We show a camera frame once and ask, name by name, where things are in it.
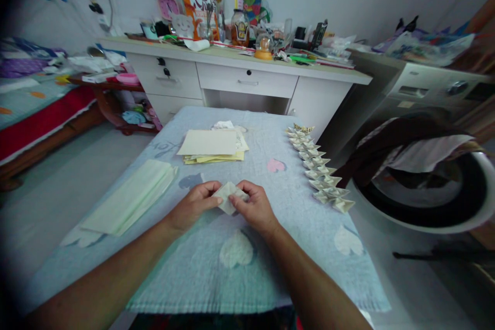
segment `desk drawer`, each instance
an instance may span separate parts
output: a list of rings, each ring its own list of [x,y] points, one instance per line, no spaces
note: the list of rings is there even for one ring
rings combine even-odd
[[[169,95],[201,99],[200,83],[197,79],[196,63],[163,58],[165,66],[158,64],[159,57],[127,53],[127,58],[148,94]],[[170,77],[163,69],[167,68]]]
[[[298,76],[196,63],[202,89],[292,98]]]
[[[165,125],[184,106],[204,106],[202,100],[147,94],[160,122]]]

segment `hand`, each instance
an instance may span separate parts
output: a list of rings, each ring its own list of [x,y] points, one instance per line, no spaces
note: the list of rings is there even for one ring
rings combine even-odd
[[[263,187],[247,180],[243,180],[237,187],[249,195],[249,201],[246,203],[235,195],[230,195],[228,199],[255,230],[263,235],[280,227]]]
[[[221,187],[219,181],[209,181],[195,186],[167,216],[164,222],[179,235],[187,232],[203,212],[213,209],[223,201],[221,197],[211,197]]]

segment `white heart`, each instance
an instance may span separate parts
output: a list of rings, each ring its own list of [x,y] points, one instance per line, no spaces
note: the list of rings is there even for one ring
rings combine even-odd
[[[253,245],[240,229],[224,242],[220,250],[220,262],[229,269],[236,265],[247,266],[253,260],[253,256]]]
[[[363,255],[365,249],[361,240],[341,224],[334,237],[335,247],[343,255],[350,255],[351,251],[356,255]]]

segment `pink clock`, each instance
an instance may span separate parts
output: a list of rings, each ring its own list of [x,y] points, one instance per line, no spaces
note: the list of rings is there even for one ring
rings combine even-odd
[[[158,0],[161,16],[171,21],[172,14],[180,14],[179,5],[176,0]]]

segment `finger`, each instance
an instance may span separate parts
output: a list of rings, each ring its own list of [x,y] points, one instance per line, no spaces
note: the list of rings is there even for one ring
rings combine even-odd
[[[222,203],[223,199],[221,197],[207,197],[204,200],[197,200],[194,202],[195,206],[201,211],[213,209]]]
[[[249,180],[242,180],[237,185],[237,188],[240,188],[241,190],[243,190],[247,194],[251,195],[252,193],[256,192],[256,190],[259,188],[259,186],[254,184],[254,183],[251,183]]]
[[[211,180],[205,183],[196,185],[193,188],[193,193],[195,198],[205,199],[209,197],[212,193],[217,192],[222,184],[217,180]]]
[[[238,212],[244,214],[244,212],[248,209],[249,205],[244,202],[240,197],[235,195],[230,195],[228,197],[229,201],[232,205],[237,209]]]

